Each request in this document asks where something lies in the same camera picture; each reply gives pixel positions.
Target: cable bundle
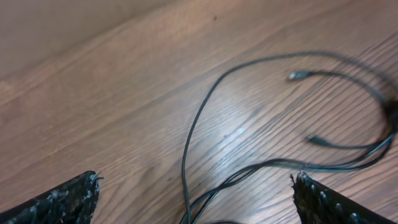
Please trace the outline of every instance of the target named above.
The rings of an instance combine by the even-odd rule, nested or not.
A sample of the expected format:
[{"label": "cable bundle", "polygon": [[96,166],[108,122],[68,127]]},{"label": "cable bundle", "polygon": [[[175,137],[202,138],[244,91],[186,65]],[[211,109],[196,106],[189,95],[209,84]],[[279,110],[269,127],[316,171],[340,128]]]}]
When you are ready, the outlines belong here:
[{"label": "cable bundle", "polygon": [[[271,57],[265,57],[265,58],[259,58],[257,60],[253,60],[250,62],[242,63],[241,65],[237,65],[231,69],[229,69],[227,72],[222,74],[217,81],[213,84],[213,86],[210,88],[209,92],[207,93],[205,99],[203,100],[203,103],[199,107],[199,110],[195,116],[195,119],[193,120],[193,123],[191,125],[191,128],[188,133],[187,141],[185,143],[185,148],[183,151],[183,157],[182,157],[182,171],[181,171],[181,177],[182,177],[182,184],[183,184],[183,190],[184,190],[184,196],[185,196],[185,204],[186,204],[186,212],[181,218],[180,224],[194,224],[198,221],[202,213],[205,211],[206,207],[210,204],[210,202],[216,197],[217,193],[220,190],[223,190],[228,187],[232,187],[245,179],[247,179],[249,176],[253,175],[257,170],[263,168],[263,167],[280,167],[280,168],[285,168],[285,169],[295,169],[295,170],[306,170],[310,172],[352,172],[356,170],[361,170],[368,168],[377,162],[379,162],[391,149],[392,142],[394,140],[394,136],[396,135],[396,132],[398,130],[398,101],[396,100],[387,100],[382,94],[380,94],[379,91],[374,89],[373,87],[369,86],[366,82],[353,77],[351,75],[341,73],[341,72],[336,72],[333,70],[311,70],[311,71],[297,71],[289,75],[289,80],[304,80],[306,78],[315,76],[315,75],[323,75],[323,76],[329,76],[329,77],[337,77],[337,78],[342,78],[348,81],[351,81],[360,87],[364,88],[367,92],[371,94],[372,97],[376,99],[376,101],[379,103],[382,111],[384,112],[384,117],[386,119],[386,131],[383,134],[383,136],[380,137],[380,139],[372,144],[367,144],[367,145],[359,145],[359,146],[341,146],[338,144],[333,144],[332,142],[329,142],[319,136],[315,135],[309,135],[307,136],[307,141],[313,144],[316,144],[318,146],[323,146],[323,147],[331,147],[335,149],[363,149],[364,153],[357,157],[356,159],[353,159],[352,161],[345,162],[342,164],[336,164],[336,165],[330,165],[330,166],[325,166],[321,164],[313,164],[309,162],[304,162],[304,161],[298,161],[294,159],[270,159],[258,164],[253,164],[247,167],[244,167],[240,169],[239,171],[235,172],[231,176],[229,176],[224,182],[222,182],[219,186],[205,192],[203,195],[199,196],[196,200],[193,201],[193,203],[190,203],[190,197],[188,193],[188,186],[187,186],[187,180],[186,180],[186,174],[185,174],[185,161],[187,160],[187,152],[190,144],[190,140],[193,134],[193,130],[195,129],[196,123],[199,119],[199,116],[201,112],[203,111],[207,101],[209,100],[211,94],[214,92],[216,87],[221,83],[221,81],[226,78],[229,74],[251,66],[255,65],[258,63],[262,62],[271,62],[271,61],[276,61],[276,60],[282,60],[282,59],[287,59],[287,58],[298,58],[298,57],[328,57],[335,59],[337,61],[343,62],[348,65],[354,65],[355,67],[358,67],[362,70],[365,70],[367,72],[373,73],[374,75],[380,77],[385,81],[395,93],[398,93],[398,88],[395,82],[389,78],[389,76],[382,71],[379,71],[365,63],[359,62],[353,58],[340,55],[337,53],[333,52],[327,52],[327,51],[306,51],[306,52],[296,52],[296,53],[291,53],[291,54],[282,54],[282,55],[275,55]],[[372,157],[371,160],[364,162],[365,159]],[[192,215],[192,210],[196,208],[197,206],[201,205],[199,208],[198,212],[193,216]],[[230,224],[237,224],[238,222],[235,221],[227,221],[227,220],[220,220],[217,222],[213,223],[230,223]]]}]

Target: cable connector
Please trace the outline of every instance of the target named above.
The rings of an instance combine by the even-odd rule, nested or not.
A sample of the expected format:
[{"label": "cable connector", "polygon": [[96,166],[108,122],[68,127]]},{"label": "cable connector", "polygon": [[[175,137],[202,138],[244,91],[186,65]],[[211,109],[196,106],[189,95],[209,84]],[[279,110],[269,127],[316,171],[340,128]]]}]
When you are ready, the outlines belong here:
[{"label": "cable connector", "polygon": [[320,138],[314,134],[310,134],[307,137],[305,137],[305,140],[307,140],[308,142],[312,143],[312,144],[316,144],[318,146],[332,146],[332,144],[326,140],[324,140],[323,138]]},{"label": "cable connector", "polygon": [[314,72],[311,72],[311,71],[296,71],[296,72],[292,72],[289,75],[289,80],[304,79],[304,78],[312,76],[313,74],[314,74]]}]

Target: wooden table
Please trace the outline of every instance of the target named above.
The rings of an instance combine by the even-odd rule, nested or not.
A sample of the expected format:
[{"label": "wooden table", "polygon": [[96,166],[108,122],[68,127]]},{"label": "wooden table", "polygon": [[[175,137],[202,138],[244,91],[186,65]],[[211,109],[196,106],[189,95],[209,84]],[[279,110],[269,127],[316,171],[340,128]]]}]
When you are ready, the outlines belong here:
[{"label": "wooden table", "polygon": [[[398,70],[396,1],[177,1],[132,19],[0,82],[0,210],[86,170],[101,171],[93,223],[176,223],[184,211],[180,165],[193,117],[218,76],[250,59],[325,49]],[[187,159],[192,198],[269,158],[332,164],[359,154],[303,140],[317,133],[368,143],[384,127],[377,104],[352,83],[301,68],[377,78],[325,58],[240,70],[216,90]],[[312,174],[398,221],[398,149],[370,169]],[[298,223],[289,174],[265,168],[222,191],[201,222]]]}]

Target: black cable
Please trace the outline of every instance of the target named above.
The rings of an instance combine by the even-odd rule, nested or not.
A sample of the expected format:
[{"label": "black cable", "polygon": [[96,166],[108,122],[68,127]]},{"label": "black cable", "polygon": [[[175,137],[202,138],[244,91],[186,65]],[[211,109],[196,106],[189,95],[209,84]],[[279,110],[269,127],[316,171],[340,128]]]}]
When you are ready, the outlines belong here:
[{"label": "black cable", "polygon": [[[184,196],[185,196],[185,205],[186,205],[186,213],[182,217],[180,224],[188,223],[188,224],[194,224],[198,221],[200,215],[204,212],[206,207],[209,205],[209,203],[215,198],[216,194],[225,188],[231,187],[233,185],[236,185],[242,181],[244,181],[246,178],[248,178],[250,175],[253,175],[257,170],[263,168],[263,167],[281,167],[285,169],[295,169],[295,170],[307,170],[307,171],[312,171],[312,172],[352,172],[356,170],[361,170],[365,169],[367,167],[370,167],[374,165],[375,163],[379,162],[390,150],[392,141],[394,139],[394,136],[396,134],[396,129],[398,127],[398,103],[396,101],[387,101],[383,95],[381,95],[377,90],[369,86],[367,83],[364,81],[352,77],[350,75],[336,72],[336,71],[326,71],[326,70],[317,70],[317,71],[298,71],[295,73],[292,73],[289,76],[290,80],[299,80],[299,79],[305,79],[314,75],[325,75],[325,76],[331,76],[331,77],[338,77],[338,78],[343,78],[346,80],[349,80],[351,82],[354,82],[355,84],[361,86],[364,88],[366,91],[369,92],[371,96],[375,98],[375,100],[380,104],[382,111],[384,112],[384,115],[386,117],[387,121],[387,129],[389,130],[385,136],[381,138],[381,140],[376,141],[372,144],[368,145],[363,145],[363,146],[340,146],[336,145],[333,143],[330,143],[329,141],[324,140],[323,138],[320,138],[318,136],[308,136],[307,141],[312,142],[314,144],[317,144],[319,146],[324,146],[324,147],[332,147],[336,149],[366,149],[366,152],[359,156],[358,158],[345,162],[343,164],[337,164],[337,165],[331,165],[331,166],[323,166],[320,164],[311,164],[307,163],[304,161],[298,161],[298,160],[293,160],[293,159],[270,159],[268,161],[264,161],[258,164],[250,165],[247,167],[242,168],[241,170],[235,172],[233,175],[228,177],[223,183],[221,183],[218,187],[215,187],[207,192],[205,192],[203,195],[198,197],[192,204],[190,204],[190,197],[188,193],[188,186],[187,186],[187,180],[186,180],[186,173],[185,173],[185,161],[187,159],[187,152],[188,152],[188,147],[190,144],[190,140],[193,134],[193,130],[195,129],[196,123],[199,119],[199,116],[201,112],[203,111],[207,101],[209,100],[211,94],[214,92],[215,88],[220,84],[220,82],[227,77],[229,74],[241,69],[245,68],[257,63],[261,62],[270,62],[270,61],[275,61],[275,60],[281,60],[281,59],[287,59],[287,58],[296,58],[296,57],[308,57],[308,56],[321,56],[321,57],[328,57],[332,58],[335,60],[338,60],[340,62],[343,62],[348,65],[354,65],[362,70],[365,70],[367,72],[373,73],[379,78],[381,78],[384,82],[389,84],[389,86],[392,88],[392,90],[395,93],[398,93],[398,85],[387,75],[387,73],[379,71],[376,68],[370,67],[369,65],[366,65],[365,63],[359,62],[355,59],[349,58],[344,55],[340,55],[337,53],[333,52],[327,52],[327,51],[306,51],[306,52],[296,52],[292,54],[282,54],[282,55],[276,55],[276,56],[271,56],[271,57],[265,57],[265,58],[260,58],[257,60],[253,60],[250,62],[242,63],[241,65],[235,66],[231,69],[229,69],[227,72],[222,74],[217,81],[213,84],[213,86],[210,88],[209,92],[207,93],[205,99],[203,100],[203,103],[199,107],[199,110],[195,116],[195,119],[193,120],[193,123],[191,125],[191,128],[188,133],[187,141],[185,143],[185,148],[183,151],[183,156],[182,156],[182,184],[184,188]],[[368,157],[372,156],[376,152],[384,149],[377,157],[372,159],[371,161],[368,161],[364,164],[357,165],[360,162],[364,161]],[[195,215],[195,217],[191,218],[191,210],[198,206],[204,199],[206,199],[206,202],[203,203],[201,208],[199,209],[198,213]]]}]

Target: wood grain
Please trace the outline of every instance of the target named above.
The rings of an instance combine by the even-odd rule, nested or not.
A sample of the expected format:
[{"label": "wood grain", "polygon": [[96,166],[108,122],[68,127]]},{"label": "wood grain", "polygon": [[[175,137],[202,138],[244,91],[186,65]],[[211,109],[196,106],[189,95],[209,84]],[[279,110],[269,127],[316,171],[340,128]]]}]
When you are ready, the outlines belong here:
[{"label": "wood grain", "polygon": [[[182,149],[218,76],[250,59],[325,49],[398,71],[395,1],[178,1],[0,82],[0,210],[86,170],[101,171],[93,223],[176,223]],[[364,90],[335,78],[287,83],[301,68],[379,79],[325,58],[263,63],[228,77],[205,108],[188,153],[192,198],[248,164],[289,157],[324,164],[357,155],[303,141],[317,133],[367,143],[383,129]],[[379,164],[321,183],[398,221],[396,147]],[[224,190],[201,223],[298,223],[289,174],[263,169]]]}]

